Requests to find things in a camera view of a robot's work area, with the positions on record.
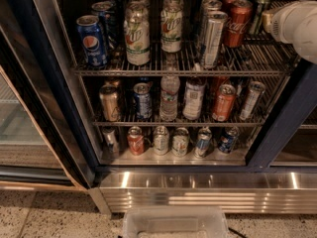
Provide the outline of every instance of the soda bottle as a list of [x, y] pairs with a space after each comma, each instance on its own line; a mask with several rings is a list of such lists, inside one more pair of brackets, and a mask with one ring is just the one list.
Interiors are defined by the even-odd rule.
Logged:
[[163, 121], [172, 121], [177, 116], [179, 86], [178, 76], [165, 75], [161, 78], [159, 117]]

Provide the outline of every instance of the speckled floor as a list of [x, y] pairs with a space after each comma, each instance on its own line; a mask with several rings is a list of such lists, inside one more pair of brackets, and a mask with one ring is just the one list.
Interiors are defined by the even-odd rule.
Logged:
[[[0, 190], [2, 238], [117, 238], [122, 216], [98, 213], [89, 195], [77, 192]], [[228, 226], [248, 238], [316, 238], [317, 215], [227, 214]], [[230, 233], [229, 238], [239, 236]]]

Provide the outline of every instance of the pepsi can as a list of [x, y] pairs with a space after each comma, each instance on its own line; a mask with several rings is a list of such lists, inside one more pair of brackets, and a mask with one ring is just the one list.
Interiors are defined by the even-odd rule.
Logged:
[[118, 46], [118, 20], [116, 17], [116, 10], [110, 1], [99, 2], [91, 6], [91, 14], [99, 17], [104, 29], [105, 40], [108, 45], [108, 49], [114, 50]]
[[76, 20], [76, 28], [88, 65], [96, 68], [106, 65], [108, 53], [99, 18], [93, 15], [82, 16]]
[[152, 116], [152, 99], [147, 83], [137, 83], [134, 88], [137, 119], [148, 120]]

